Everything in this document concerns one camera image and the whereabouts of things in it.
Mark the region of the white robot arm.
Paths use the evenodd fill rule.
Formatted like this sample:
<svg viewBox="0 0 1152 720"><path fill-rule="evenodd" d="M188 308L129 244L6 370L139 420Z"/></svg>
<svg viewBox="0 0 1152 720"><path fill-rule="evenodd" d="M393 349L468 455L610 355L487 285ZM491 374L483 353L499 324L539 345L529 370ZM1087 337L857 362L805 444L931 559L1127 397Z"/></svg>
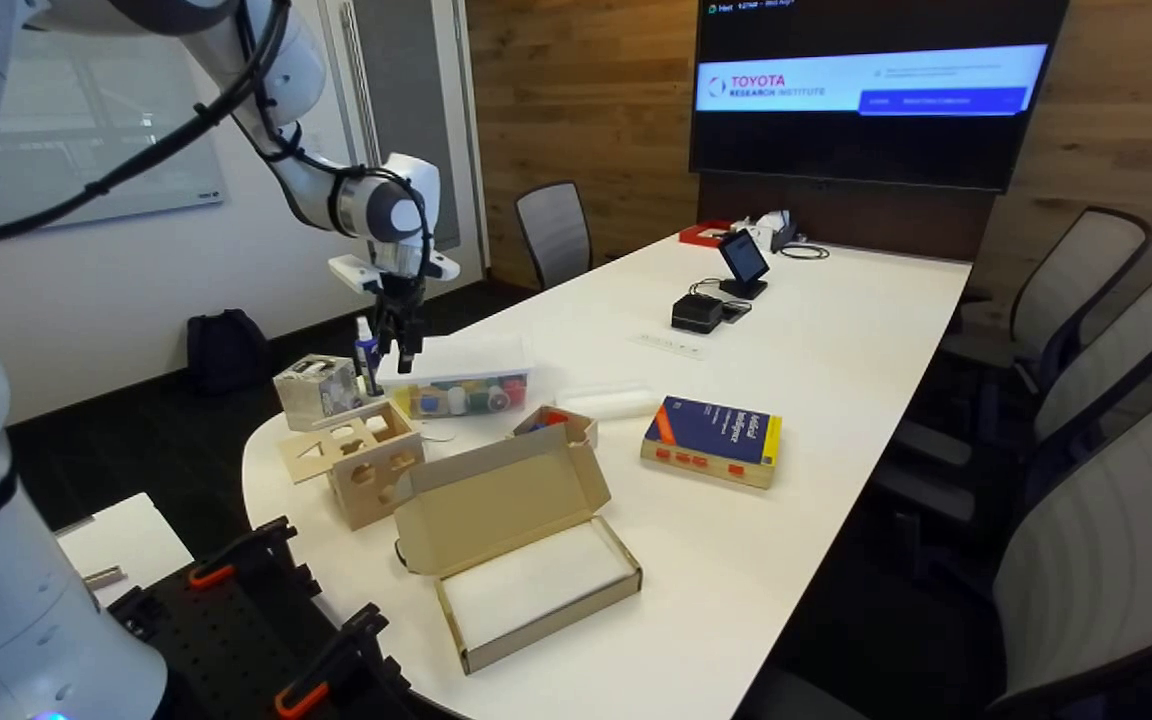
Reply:
<svg viewBox="0 0 1152 720"><path fill-rule="evenodd" d="M217 86L188 122L88 179L72 205L106 194L228 119L298 224L362 248L360 285L376 298L381 337L401 353L419 349L413 317L422 285L449 272L436 248L439 168L413 150L338 162L298 141L324 59L290 0L0 0L0 111L11 51L32 26L166 36ZM72 205L0 218L0 244L65 218ZM25 489L11 420L14 378L0 355L0 720L157 720L173 691L173 659L84 589Z"/></svg>

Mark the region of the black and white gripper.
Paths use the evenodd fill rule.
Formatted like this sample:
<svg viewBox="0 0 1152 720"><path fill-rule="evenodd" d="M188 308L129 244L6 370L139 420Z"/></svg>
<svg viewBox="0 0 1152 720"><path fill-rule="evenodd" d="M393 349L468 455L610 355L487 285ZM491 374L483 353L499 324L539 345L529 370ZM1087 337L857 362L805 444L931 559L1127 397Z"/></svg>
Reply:
<svg viewBox="0 0 1152 720"><path fill-rule="evenodd" d="M422 285L449 285L459 275L459 265L449 250L431 250L422 261L419 275L393 275L371 267L362 257L333 257L327 272L360 296L371 296L371 337L385 345L376 353L376 370L388 370L393 362L393 345L401 349L401 370L413 370L417 353L419 353L419 304L422 304Z"/></svg>

